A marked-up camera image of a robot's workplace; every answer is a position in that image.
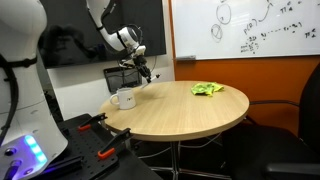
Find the round table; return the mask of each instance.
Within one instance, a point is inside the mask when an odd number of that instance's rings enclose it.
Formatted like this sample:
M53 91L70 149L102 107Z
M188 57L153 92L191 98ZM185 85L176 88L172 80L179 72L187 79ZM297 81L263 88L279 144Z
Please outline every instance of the round table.
M107 100L100 108L113 131L130 128L134 139L182 141L217 134L244 119L249 100L241 91L223 85L212 97L194 95L191 87L199 81L151 83L134 88L137 105L119 110Z

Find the blue light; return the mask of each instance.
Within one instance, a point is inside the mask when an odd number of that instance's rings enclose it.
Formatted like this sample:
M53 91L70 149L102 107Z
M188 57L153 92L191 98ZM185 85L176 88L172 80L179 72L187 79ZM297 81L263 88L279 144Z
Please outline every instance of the blue light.
M46 158L46 156L45 156L43 153L37 154L36 156L37 156L37 159L38 159L40 162L46 162L46 161L47 161L47 158Z
M39 146L32 147L31 150L32 150L32 152L33 152L34 154L38 154L38 153L40 153L40 152L42 153L42 151L41 151L41 149L40 149Z
M34 140L34 138L32 137L32 136L26 136L25 137L25 140L27 141L27 144L29 145L29 146L32 146L32 145L34 145L34 144L37 144L37 142L36 142L36 140Z
M25 136L25 141L26 141L27 145L29 146L29 148L31 149L31 151L33 152L33 154L36 156L37 160L40 163L46 163L47 158L44 155L44 153L42 152L42 150L39 147L36 140L32 136L27 135L27 136Z

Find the green cloth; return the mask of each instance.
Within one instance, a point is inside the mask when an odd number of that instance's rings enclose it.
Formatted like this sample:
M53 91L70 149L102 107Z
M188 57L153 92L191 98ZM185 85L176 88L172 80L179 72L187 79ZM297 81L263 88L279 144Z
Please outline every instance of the green cloth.
M191 88L191 92L194 95L200 94L200 95L207 95L207 96L212 96L213 92L217 92L221 90L223 90L223 86L221 86L216 82L198 83Z

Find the whiteboard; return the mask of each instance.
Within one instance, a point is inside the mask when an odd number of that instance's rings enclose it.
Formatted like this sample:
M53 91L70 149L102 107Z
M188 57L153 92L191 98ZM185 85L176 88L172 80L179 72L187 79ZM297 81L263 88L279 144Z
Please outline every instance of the whiteboard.
M171 0L176 58L320 54L320 0Z

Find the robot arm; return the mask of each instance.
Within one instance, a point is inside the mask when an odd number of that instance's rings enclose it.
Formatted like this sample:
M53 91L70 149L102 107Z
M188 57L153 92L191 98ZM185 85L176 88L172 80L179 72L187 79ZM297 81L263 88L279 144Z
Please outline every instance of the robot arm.
M128 59L132 59L139 73L150 83L152 80L151 72L146 66L147 61L144 58L146 47L140 45L142 41L142 31L135 25L127 25L109 34L103 26L102 19L108 14L111 14L115 6L114 0L87 0L87 8L92 20L104 40L111 47L111 51L120 52L126 50L128 55L124 57L122 63ZM139 38L133 28L140 31Z

